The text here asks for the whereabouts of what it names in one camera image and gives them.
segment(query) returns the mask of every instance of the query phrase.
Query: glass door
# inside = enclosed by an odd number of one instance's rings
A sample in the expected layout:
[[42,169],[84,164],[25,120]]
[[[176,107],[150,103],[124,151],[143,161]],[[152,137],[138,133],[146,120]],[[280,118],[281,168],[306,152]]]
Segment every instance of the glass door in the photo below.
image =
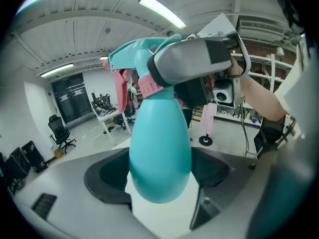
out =
[[65,77],[52,83],[54,97],[65,123],[91,112],[82,74]]

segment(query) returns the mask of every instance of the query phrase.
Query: ceiling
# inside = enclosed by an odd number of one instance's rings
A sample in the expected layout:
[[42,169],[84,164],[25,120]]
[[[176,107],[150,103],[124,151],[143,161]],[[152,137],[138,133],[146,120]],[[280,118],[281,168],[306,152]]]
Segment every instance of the ceiling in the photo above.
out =
[[159,0],[187,25],[178,29],[138,0],[39,0],[12,22],[0,51],[0,68],[9,73],[27,67],[40,75],[70,62],[59,74],[102,67],[108,55],[130,40],[166,36],[168,30],[187,37],[199,32],[220,13],[238,26],[241,19],[270,23],[285,29],[276,45],[293,49],[291,30],[277,0]]

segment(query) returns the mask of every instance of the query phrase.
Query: floor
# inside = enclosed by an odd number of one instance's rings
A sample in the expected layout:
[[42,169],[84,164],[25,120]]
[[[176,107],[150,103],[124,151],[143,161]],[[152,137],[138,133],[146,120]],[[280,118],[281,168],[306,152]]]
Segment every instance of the floor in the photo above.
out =
[[[248,153],[247,157],[256,157],[256,155],[254,155],[256,154],[256,148],[253,139],[258,133],[258,129],[248,125],[246,126],[246,131],[249,139],[249,152],[252,153]],[[75,143],[76,147],[68,148],[66,155],[64,155],[62,158],[54,160],[49,166],[54,166],[68,160],[93,155],[95,153],[110,150],[115,147],[108,136],[103,134],[103,127],[96,118],[71,129],[70,133],[70,138],[77,140]],[[123,130],[119,125],[116,125],[115,128],[112,129],[111,134],[117,145],[131,137],[127,133],[127,130]],[[241,124],[235,122],[219,119],[214,120],[213,133],[210,135],[210,137],[213,139],[213,144],[208,147],[201,145],[198,141],[198,139],[204,135],[199,122],[192,120],[189,128],[189,135],[193,139],[193,147],[203,147],[238,156],[243,155],[246,149],[243,128]],[[31,170],[26,181],[26,186],[40,174],[37,174]]]

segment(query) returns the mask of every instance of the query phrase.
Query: pink component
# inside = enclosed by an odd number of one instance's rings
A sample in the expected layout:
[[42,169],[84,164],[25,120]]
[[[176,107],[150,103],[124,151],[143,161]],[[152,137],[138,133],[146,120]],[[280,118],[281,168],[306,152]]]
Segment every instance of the pink component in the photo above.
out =
[[211,134],[213,129],[214,116],[217,114],[217,104],[209,103],[204,106],[200,124],[204,134]]
[[[103,62],[103,67],[106,70],[110,70],[109,60]],[[133,69],[119,69],[111,70],[111,74],[114,78],[116,97],[118,99],[118,110],[123,112],[126,106],[126,100],[128,96],[128,80],[133,73]]]
[[147,98],[148,96],[155,94],[164,89],[164,87],[158,85],[150,74],[143,76],[139,80],[139,87],[142,93],[143,98]]

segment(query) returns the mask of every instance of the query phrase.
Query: person's arm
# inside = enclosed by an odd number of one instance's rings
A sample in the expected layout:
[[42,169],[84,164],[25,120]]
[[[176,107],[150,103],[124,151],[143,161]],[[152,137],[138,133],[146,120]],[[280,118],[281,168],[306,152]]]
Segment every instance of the person's arm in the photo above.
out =
[[[232,57],[233,68],[231,75],[239,75],[243,69]],[[278,101],[276,95],[261,86],[250,76],[240,79],[241,97],[245,97],[246,102],[256,110],[261,116],[268,120],[278,121],[286,115],[286,111]]]

